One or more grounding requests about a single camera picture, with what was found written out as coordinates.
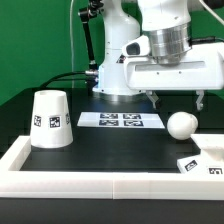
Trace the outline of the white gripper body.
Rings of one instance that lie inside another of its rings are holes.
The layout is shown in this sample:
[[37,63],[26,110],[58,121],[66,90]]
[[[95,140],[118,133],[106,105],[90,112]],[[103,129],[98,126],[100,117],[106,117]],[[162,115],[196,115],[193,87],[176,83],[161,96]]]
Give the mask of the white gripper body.
[[122,47],[124,76],[134,90],[220,90],[224,87],[224,43],[194,45],[177,63],[160,64],[145,35]]

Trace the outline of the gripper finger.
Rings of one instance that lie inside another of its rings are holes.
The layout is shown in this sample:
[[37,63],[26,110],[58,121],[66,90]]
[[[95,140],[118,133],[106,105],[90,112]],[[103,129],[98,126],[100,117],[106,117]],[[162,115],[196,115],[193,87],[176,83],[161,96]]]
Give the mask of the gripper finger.
[[147,97],[151,101],[153,108],[157,109],[159,107],[159,97],[154,91],[147,91],[146,92]]
[[203,104],[204,91],[203,90],[197,90],[196,95],[197,95],[197,100],[196,100],[197,110],[201,111],[204,107],[204,104]]

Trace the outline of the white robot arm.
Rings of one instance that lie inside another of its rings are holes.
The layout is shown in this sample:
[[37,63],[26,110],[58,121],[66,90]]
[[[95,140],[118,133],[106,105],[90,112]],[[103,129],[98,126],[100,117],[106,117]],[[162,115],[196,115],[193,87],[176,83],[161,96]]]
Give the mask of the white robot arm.
[[190,36],[194,10],[213,13],[224,0],[129,0],[142,21],[123,12],[122,0],[103,0],[105,58],[94,95],[129,101],[145,94],[153,104],[158,91],[194,91],[203,107],[206,90],[224,88],[224,42]]

